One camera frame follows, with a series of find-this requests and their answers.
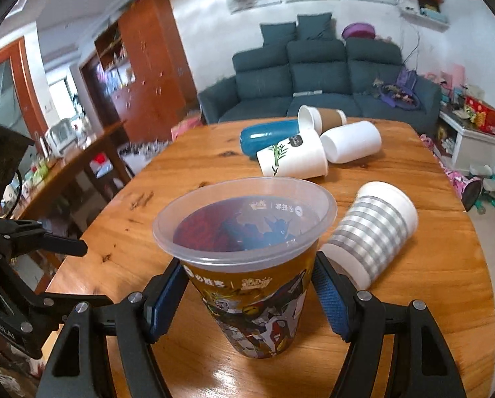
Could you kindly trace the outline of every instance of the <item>sofa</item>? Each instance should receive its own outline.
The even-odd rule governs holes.
[[[198,94],[209,124],[297,116],[302,105],[309,105],[338,108],[348,116],[403,121],[431,135],[439,116],[440,86],[420,76],[414,88],[421,102],[418,109],[391,107],[376,98],[374,81],[394,84],[403,67],[401,51],[392,43],[294,40],[239,52],[233,66],[236,76]]]

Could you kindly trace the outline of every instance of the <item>purple round object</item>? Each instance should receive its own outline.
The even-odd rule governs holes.
[[[375,38],[377,35],[375,33],[375,27],[371,24],[358,22],[347,25],[341,33],[341,36],[347,40],[349,37]]]

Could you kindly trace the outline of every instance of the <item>gray and white striped cup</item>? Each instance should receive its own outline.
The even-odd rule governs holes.
[[[415,233],[417,224],[417,210],[408,196],[385,182],[369,182],[321,251],[358,290],[365,290]]]

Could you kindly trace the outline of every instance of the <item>translucent plastic cup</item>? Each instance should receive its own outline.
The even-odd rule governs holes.
[[[292,343],[332,195],[292,178],[246,178],[174,200],[154,221],[159,247],[182,261],[203,303],[241,354]]]

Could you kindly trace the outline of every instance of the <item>white side table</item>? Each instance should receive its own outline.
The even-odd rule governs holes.
[[[450,112],[439,112],[439,118],[457,132],[452,158],[441,156],[441,162],[451,170],[468,172],[470,165],[495,165],[495,136],[465,127],[462,120]]]

